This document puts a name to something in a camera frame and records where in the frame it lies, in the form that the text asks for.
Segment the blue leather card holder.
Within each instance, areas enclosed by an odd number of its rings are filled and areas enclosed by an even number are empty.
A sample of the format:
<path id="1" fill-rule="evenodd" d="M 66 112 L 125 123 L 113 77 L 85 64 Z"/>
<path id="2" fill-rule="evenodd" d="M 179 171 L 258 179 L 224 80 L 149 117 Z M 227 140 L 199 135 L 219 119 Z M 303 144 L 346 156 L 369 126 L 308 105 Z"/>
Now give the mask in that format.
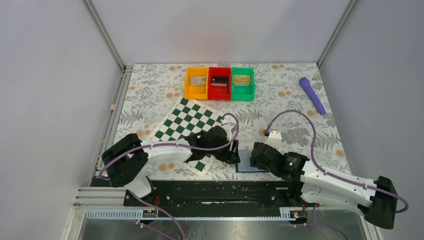
<path id="1" fill-rule="evenodd" d="M 235 165 L 236 173 L 267 173 L 267 170 L 262 170 L 257 167 L 250 166 L 250 158 L 251 158 L 250 150 L 239 151 L 238 155 L 240 158 L 240 163 Z"/>

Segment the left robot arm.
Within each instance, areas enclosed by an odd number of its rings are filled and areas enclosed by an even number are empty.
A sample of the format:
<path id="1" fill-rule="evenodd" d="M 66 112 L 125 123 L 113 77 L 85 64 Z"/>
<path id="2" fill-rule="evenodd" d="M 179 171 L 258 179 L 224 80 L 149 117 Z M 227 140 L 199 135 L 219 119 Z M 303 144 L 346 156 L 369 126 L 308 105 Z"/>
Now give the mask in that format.
<path id="1" fill-rule="evenodd" d="M 227 164 L 240 162 L 238 127 L 234 123 L 214 126 L 208 131 L 172 141 L 142 141 L 131 133 L 101 154 L 104 164 L 99 177 L 107 174 L 110 185 L 124 187 L 143 198 L 152 192 L 149 178 L 142 172 L 147 164 L 164 162 L 194 162 L 205 157 L 214 157 Z"/>

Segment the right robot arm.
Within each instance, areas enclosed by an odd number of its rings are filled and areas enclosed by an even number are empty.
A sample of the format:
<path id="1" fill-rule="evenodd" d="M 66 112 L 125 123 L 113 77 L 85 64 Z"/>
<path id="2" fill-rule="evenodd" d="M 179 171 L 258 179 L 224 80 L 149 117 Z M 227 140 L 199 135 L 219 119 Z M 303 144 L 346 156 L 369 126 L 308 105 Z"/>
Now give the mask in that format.
<path id="1" fill-rule="evenodd" d="M 373 180 L 343 172 L 330 173 L 317 168 L 307 156 L 295 152 L 282 154 L 263 142 L 255 142 L 250 166 L 267 170 L 287 182 L 287 199 L 293 204 L 337 207 L 362 216 L 379 228 L 394 228 L 397 192 L 387 177 Z"/>

